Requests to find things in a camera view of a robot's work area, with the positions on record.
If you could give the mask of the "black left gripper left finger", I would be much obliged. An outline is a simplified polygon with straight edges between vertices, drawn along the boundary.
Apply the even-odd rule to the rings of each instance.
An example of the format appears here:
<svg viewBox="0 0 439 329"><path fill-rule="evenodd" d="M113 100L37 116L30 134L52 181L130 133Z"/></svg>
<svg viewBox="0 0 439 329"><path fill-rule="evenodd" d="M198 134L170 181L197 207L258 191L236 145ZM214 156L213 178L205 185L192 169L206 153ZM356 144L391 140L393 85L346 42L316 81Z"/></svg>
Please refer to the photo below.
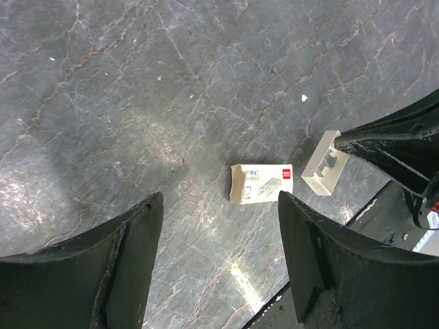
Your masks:
<svg viewBox="0 0 439 329"><path fill-rule="evenodd" d="M1 259L2 328L140 328L164 217L155 193L34 254Z"/></svg>

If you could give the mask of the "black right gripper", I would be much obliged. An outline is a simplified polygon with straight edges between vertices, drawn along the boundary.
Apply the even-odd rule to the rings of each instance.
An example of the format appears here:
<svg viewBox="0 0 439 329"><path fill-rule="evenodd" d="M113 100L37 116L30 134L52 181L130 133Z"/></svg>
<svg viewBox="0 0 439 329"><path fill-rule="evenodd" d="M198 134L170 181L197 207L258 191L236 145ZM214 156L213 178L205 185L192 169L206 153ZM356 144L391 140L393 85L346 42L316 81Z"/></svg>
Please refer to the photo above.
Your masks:
<svg viewBox="0 0 439 329"><path fill-rule="evenodd" d="M386 117L345 131L335 148L355 154L403 189L417 228L421 215L438 214L438 91Z"/></svg>

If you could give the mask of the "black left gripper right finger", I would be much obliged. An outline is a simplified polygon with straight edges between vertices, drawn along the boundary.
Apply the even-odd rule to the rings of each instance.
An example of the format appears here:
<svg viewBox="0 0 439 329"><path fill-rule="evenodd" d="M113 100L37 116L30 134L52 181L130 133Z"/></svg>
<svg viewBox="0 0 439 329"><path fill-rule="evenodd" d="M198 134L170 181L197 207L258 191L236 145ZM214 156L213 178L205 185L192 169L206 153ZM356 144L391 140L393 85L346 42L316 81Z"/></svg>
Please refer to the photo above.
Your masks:
<svg viewBox="0 0 439 329"><path fill-rule="evenodd" d="M278 218L304 327L438 327L437 257L357 233L284 191Z"/></svg>

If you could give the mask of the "white staple box tray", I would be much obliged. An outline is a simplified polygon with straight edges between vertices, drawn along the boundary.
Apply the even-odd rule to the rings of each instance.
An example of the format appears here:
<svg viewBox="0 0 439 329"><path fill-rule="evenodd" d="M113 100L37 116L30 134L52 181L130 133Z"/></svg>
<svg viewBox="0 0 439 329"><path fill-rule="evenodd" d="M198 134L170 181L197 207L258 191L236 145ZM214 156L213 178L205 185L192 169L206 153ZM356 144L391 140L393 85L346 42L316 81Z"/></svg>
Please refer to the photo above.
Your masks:
<svg viewBox="0 0 439 329"><path fill-rule="evenodd" d="M316 195L332 195L348 160L348 154L335 148L334 141L339 136L340 131L327 130L301 174Z"/></svg>

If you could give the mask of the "staple box with red label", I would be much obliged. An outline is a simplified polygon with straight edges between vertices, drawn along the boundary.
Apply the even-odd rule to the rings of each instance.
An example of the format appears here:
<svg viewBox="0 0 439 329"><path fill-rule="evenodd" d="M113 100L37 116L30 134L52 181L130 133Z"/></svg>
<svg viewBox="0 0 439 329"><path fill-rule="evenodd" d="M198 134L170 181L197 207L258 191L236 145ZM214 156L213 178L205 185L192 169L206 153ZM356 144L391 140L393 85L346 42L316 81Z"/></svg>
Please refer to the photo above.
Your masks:
<svg viewBox="0 0 439 329"><path fill-rule="evenodd" d="M229 198L236 204L276 202L281 191L293 192L291 164L235 164L230 170Z"/></svg>

